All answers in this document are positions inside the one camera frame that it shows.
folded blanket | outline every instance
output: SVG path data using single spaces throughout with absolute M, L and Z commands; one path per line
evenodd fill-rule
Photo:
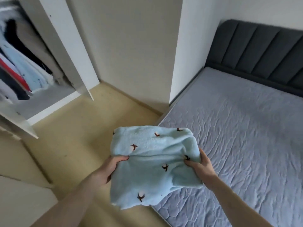
M 119 127 L 111 154 L 128 155 L 112 174 L 111 203 L 121 209 L 157 205 L 170 192 L 202 187 L 184 159 L 200 161 L 197 141 L 188 128 Z

headboard panel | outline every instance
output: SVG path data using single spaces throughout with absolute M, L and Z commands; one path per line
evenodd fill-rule
M 227 20 L 205 66 L 303 97 L 303 31 Z

red garment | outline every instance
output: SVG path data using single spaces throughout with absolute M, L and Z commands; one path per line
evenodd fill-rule
M 27 91 L 30 91 L 28 84 L 26 81 L 18 75 L 16 72 L 14 72 L 13 69 L 11 69 L 1 58 L 0 58 L 0 65 L 9 73 L 12 75 L 12 77 L 17 80 Z

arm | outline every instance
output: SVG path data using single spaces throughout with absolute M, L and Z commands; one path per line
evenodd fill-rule
M 205 183 L 206 187 L 214 192 L 232 226 L 272 227 L 270 223 L 245 204 L 230 187 L 219 179 L 209 158 L 201 148 L 199 149 L 201 153 L 201 163 L 185 160 L 185 164 L 192 167 L 199 179 Z
M 42 215 L 31 227 L 78 226 L 98 188 L 109 182 L 117 163 L 128 158 L 109 157 L 99 169 L 87 176 L 74 191 Z

quilted mattress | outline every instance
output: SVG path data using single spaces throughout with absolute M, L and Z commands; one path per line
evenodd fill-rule
M 191 129 L 219 177 L 272 225 L 302 225 L 302 98 L 205 68 L 159 126 Z M 153 208 L 173 227 L 231 226 L 205 187 Z

